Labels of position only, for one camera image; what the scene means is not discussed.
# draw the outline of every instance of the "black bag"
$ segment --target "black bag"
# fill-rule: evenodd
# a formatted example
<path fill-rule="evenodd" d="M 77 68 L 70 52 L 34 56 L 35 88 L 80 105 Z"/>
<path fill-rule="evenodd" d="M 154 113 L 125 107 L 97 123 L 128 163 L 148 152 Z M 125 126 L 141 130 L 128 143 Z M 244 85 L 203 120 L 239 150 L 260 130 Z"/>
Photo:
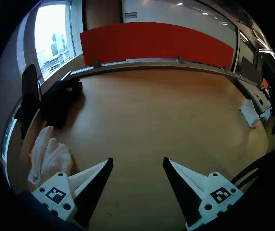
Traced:
<path fill-rule="evenodd" d="M 78 78 L 56 81 L 43 94 L 39 108 L 47 126 L 62 129 L 65 125 L 69 107 L 81 96 L 82 83 Z"/>

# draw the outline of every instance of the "building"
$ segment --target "building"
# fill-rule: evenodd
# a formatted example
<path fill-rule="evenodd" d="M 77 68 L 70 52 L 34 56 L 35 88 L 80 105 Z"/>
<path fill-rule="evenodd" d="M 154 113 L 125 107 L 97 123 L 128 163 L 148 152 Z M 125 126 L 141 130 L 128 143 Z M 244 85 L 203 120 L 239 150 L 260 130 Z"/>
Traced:
<path fill-rule="evenodd" d="M 65 38 L 64 38 L 63 34 L 53 34 L 52 41 L 53 41 L 53 43 L 56 44 L 58 52 L 62 52 L 64 50 L 66 50 Z"/>
<path fill-rule="evenodd" d="M 49 61 L 45 62 L 42 68 L 40 68 L 43 77 L 45 78 L 46 76 L 54 72 L 55 69 L 58 69 L 69 59 L 70 52 L 68 50 L 64 50 L 56 54 L 55 56 L 51 57 Z"/>
<path fill-rule="evenodd" d="M 52 49 L 53 56 L 58 54 L 56 42 L 53 42 L 53 44 L 51 45 L 51 49 Z"/>
<path fill-rule="evenodd" d="M 37 58 L 38 58 L 39 66 L 41 68 L 44 65 L 44 63 L 47 61 L 45 59 L 44 52 L 40 51 L 39 53 L 37 53 Z"/>

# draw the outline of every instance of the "chair backrest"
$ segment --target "chair backrest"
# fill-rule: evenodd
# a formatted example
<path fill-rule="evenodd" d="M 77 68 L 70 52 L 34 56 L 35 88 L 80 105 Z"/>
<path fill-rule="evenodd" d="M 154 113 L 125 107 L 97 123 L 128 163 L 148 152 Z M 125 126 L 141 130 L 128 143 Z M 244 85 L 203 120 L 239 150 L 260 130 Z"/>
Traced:
<path fill-rule="evenodd" d="M 33 64 L 29 65 L 22 74 L 22 96 L 23 99 L 31 99 L 39 105 L 37 72 Z"/>

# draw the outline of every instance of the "metal bracket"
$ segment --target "metal bracket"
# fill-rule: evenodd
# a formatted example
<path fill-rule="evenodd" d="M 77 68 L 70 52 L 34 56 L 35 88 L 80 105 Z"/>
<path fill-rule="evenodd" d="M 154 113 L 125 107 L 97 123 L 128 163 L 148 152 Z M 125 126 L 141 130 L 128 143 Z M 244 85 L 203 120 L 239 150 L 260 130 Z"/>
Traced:
<path fill-rule="evenodd" d="M 102 67 L 100 61 L 98 59 L 93 60 L 93 68 L 99 68 Z"/>
<path fill-rule="evenodd" d="M 183 60 L 183 55 L 179 55 L 178 56 L 178 63 L 183 64 L 184 60 Z"/>

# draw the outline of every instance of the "window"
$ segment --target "window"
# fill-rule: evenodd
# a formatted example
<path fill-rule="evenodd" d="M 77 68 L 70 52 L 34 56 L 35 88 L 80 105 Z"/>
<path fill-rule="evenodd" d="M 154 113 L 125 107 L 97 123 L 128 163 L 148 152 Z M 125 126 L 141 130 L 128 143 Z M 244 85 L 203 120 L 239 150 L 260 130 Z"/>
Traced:
<path fill-rule="evenodd" d="M 35 48 L 44 80 L 75 56 L 70 26 L 70 2 L 44 5 L 35 21 Z"/>

